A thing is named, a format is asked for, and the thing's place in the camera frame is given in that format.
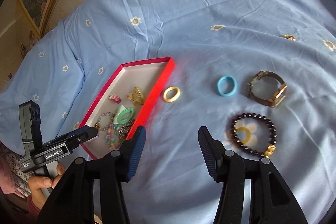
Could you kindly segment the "person's left hand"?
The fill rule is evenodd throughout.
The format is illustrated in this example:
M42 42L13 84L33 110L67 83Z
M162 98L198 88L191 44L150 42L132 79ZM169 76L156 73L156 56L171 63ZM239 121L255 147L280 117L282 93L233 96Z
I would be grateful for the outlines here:
M31 201L39 210L41 210L47 200L42 190L48 188L53 189L66 171L64 165L61 162L58 162L56 171L58 175L53 179L43 176L32 176L28 180L31 191Z

